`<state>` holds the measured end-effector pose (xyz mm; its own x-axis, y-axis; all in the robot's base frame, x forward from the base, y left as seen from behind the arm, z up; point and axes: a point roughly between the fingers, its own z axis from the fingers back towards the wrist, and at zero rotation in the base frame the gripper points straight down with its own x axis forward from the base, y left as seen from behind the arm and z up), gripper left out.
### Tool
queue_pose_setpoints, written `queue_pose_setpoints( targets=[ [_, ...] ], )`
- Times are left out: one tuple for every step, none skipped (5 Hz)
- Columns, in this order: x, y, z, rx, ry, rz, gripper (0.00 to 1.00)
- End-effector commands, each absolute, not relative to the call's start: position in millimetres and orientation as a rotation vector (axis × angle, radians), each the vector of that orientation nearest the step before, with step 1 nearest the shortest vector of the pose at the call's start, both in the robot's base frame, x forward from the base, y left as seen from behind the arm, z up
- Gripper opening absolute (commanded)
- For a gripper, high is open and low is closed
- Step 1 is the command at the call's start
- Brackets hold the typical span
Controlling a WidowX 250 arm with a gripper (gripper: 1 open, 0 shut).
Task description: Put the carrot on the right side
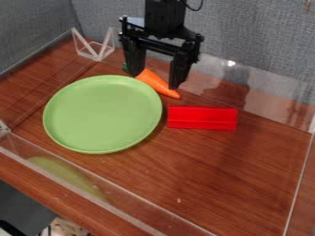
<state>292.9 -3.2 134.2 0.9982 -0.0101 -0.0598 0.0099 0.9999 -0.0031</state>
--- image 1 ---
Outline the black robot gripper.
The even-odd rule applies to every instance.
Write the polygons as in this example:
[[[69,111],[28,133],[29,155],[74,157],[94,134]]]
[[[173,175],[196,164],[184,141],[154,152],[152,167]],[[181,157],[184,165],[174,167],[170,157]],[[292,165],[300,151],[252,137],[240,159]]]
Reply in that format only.
[[[144,17],[126,15],[118,18],[121,24],[120,42],[129,75],[136,77],[145,67],[146,50],[174,55],[169,64],[168,86],[177,89],[185,81],[190,66],[197,62],[204,37],[184,26],[185,10],[192,8],[186,0],[145,0]]]

